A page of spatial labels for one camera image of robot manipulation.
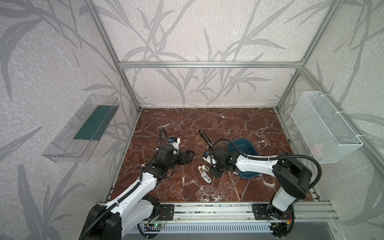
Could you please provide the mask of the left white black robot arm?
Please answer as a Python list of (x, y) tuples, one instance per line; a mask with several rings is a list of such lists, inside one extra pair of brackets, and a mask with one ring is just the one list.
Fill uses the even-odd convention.
[(137, 180), (120, 195), (89, 212), (80, 234), (81, 240), (121, 240), (141, 221), (160, 215), (160, 202), (149, 195), (159, 183), (169, 178), (169, 170), (190, 164), (194, 151), (183, 150), (181, 140), (167, 137), (166, 144), (158, 144), (155, 154), (142, 166)]

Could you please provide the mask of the black stapler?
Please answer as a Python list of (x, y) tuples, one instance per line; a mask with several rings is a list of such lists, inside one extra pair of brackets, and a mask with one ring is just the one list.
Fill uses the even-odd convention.
[(203, 140), (207, 143), (208, 148), (211, 150), (213, 147), (213, 142), (209, 139), (209, 137), (205, 134), (202, 129), (199, 129), (199, 134), (203, 138)]

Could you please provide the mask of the beige stapler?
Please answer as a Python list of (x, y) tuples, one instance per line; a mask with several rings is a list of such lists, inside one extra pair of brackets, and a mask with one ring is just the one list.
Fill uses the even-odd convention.
[(202, 165), (202, 170), (208, 173), (210, 168), (207, 167), (206, 165)]

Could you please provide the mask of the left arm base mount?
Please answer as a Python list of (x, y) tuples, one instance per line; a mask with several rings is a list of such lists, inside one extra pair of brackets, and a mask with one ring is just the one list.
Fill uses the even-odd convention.
[(175, 205), (173, 204), (156, 204), (150, 215), (150, 220), (156, 221), (172, 221), (175, 213)]

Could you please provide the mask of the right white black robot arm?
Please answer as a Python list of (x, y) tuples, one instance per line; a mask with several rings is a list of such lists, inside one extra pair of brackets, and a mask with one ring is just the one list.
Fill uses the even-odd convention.
[(306, 198), (307, 191), (321, 179), (322, 167), (319, 162), (306, 155), (283, 153), (278, 156), (259, 156), (243, 152), (228, 139), (214, 143), (203, 136), (209, 146), (203, 159), (211, 164), (209, 172), (221, 178), (224, 172), (237, 174), (240, 178), (253, 178), (255, 175), (275, 177), (280, 188), (268, 204), (267, 213), (277, 219), (283, 216), (292, 204)]

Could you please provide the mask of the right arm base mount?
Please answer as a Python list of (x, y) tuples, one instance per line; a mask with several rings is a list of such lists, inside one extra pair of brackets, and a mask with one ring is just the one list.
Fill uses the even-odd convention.
[(252, 204), (252, 212), (255, 220), (289, 222), (294, 219), (293, 205), (287, 210), (280, 211), (271, 204)]

